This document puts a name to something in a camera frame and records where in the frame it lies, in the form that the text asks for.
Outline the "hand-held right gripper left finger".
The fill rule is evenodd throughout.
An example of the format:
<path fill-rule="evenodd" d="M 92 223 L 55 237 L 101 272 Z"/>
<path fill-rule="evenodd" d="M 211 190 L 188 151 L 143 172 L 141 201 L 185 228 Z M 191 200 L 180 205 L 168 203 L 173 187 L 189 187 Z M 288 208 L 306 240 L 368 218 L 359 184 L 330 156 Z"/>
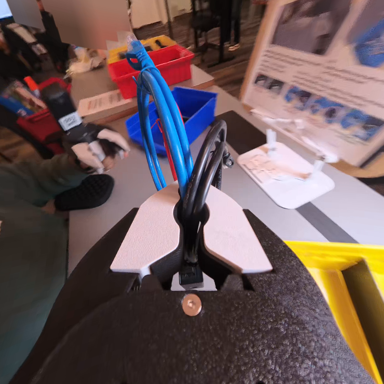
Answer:
<path fill-rule="evenodd" d="M 172 183 L 149 197 L 139 207 L 110 266 L 113 272 L 151 274 L 150 267 L 175 251 L 180 226 L 174 217 L 179 185 Z"/>

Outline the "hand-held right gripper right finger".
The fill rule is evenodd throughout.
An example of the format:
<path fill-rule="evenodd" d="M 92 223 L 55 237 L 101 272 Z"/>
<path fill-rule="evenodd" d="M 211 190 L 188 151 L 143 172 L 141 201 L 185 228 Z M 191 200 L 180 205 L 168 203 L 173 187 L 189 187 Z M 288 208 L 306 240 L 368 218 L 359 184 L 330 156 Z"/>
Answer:
<path fill-rule="evenodd" d="M 273 267 L 242 207 L 210 186 L 205 203 L 209 211 L 203 243 L 209 254 L 239 274 L 272 271 Z"/>

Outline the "blue plastic bin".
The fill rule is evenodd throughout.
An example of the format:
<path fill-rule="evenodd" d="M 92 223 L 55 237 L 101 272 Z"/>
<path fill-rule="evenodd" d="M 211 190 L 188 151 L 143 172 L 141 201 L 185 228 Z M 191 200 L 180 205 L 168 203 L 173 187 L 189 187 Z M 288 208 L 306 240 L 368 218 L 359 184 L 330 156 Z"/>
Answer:
<path fill-rule="evenodd" d="M 183 87 L 175 87 L 171 93 L 185 120 L 185 131 L 191 144 L 214 121 L 217 94 Z M 162 133 L 156 123 L 159 115 L 154 102 L 149 103 L 148 112 L 156 153 L 166 156 Z"/>

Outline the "person's left forearm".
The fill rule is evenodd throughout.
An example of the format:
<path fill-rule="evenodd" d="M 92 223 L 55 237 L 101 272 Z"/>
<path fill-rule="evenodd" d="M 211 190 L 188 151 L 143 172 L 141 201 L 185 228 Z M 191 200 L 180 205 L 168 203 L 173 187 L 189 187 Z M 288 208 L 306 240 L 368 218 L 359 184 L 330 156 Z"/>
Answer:
<path fill-rule="evenodd" d="M 43 207 L 57 195 L 79 186 L 93 172 L 93 168 L 68 154 L 41 162 L 3 164 L 0 167 L 1 208 L 18 204 Z"/>

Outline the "person's left hand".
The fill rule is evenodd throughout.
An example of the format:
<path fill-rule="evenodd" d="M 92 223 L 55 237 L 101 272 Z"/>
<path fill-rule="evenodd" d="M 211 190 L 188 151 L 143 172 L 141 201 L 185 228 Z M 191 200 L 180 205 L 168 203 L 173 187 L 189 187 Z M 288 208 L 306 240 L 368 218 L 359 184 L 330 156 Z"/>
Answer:
<path fill-rule="evenodd" d="M 102 164 L 104 167 L 103 172 L 104 173 L 109 172 L 111 169 L 113 169 L 116 166 L 116 163 L 118 161 L 127 158 L 128 155 L 129 155 L 129 151 L 120 150 L 113 155 L 106 156 L 102 161 Z"/>

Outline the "red plastic basket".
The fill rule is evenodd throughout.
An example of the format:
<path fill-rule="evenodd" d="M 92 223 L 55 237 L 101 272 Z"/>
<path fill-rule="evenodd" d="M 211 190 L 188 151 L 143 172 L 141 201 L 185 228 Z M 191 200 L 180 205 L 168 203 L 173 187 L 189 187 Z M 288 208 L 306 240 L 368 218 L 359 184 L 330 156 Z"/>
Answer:
<path fill-rule="evenodd" d="M 59 84 L 62 88 L 71 92 L 71 80 L 67 81 L 60 78 L 49 78 L 40 84 L 37 84 L 30 76 L 24 78 L 29 89 L 32 91 L 42 90 L 43 86 Z M 51 158 L 65 152 L 61 137 L 63 131 L 48 109 L 44 109 L 29 117 L 19 117 L 17 124 L 20 128 L 29 134 L 38 144 L 42 145 L 43 158 Z"/>

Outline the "wooden board with paper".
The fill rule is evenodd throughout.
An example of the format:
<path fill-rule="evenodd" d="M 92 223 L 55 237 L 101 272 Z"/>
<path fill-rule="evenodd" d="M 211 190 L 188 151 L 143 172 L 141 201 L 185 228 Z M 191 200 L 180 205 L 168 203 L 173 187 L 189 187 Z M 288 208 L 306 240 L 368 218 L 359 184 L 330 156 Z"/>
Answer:
<path fill-rule="evenodd" d="M 113 121 L 137 106 L 135 98 L 125 99 L 119 89 L 79 101 L 77 112 L 84 122 Z"/>

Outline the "white crumpled cloth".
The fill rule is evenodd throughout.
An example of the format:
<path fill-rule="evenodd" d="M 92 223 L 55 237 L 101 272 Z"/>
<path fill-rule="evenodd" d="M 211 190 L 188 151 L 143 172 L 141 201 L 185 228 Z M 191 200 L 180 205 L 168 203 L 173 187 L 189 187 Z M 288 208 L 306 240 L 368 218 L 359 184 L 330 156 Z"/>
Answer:
<path fill-rule="evenodd" d="M 106 64 L 106 51 L 72 46 L 73 58 L 70 58 L 66 76 L 72 77 L 76 74 L 102 68 Z"/>

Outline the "black padded wrist rest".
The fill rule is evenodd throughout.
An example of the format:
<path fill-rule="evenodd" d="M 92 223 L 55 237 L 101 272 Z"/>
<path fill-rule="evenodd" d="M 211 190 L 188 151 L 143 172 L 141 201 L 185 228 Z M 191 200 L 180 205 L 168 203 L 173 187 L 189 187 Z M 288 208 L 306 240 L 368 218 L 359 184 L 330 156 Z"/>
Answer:
<path fill-rule="evenodd" d="M 93 209 L 108 201 L 114 189 L 114 178 L 107 174 L 90 175 L 75 188 L 55 197 L 55 209 L 60 212 Z"/>

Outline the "yellow divided bin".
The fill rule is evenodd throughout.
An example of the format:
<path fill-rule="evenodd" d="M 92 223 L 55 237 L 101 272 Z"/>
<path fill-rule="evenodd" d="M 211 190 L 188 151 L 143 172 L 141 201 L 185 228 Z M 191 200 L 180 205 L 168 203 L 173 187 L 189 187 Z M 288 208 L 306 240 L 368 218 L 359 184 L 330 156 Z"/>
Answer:
<path fill-rule="evenodd" d="M 340 332 L 376 383 L 383 383 L 342 272 L 364 262 L 383 300 L 383 246 L 286 241 L 314 278 Z"/>

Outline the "red plastic bin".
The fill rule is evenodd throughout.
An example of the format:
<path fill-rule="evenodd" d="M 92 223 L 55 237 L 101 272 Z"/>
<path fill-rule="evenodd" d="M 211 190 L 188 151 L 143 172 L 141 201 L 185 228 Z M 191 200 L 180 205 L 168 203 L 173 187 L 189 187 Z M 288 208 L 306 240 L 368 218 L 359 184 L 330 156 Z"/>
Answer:
<path fill-rule="evenodd" d="M 174 85 L 191 78 L 191 61 L 194 53 L 188 49 L 173 45 L 157 51 L 150 51 L 149 57 L 160 71 L 168 85 Z M 126 59 L 108 64 L 111 80 L 117 85 L 124 99 L 136 97 L 139 71 L 133 69 Z"/>

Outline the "printed poster board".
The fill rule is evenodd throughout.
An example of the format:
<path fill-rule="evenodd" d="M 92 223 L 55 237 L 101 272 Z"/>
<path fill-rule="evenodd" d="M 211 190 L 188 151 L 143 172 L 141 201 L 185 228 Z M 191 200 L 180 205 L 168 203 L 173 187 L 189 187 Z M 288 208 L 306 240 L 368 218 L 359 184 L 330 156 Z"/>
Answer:
<path fill-rule="evenodd" d="M 269 1 L 240 94 L 306 146 L 366 167 L 383 153 L 384 1 Z"/>

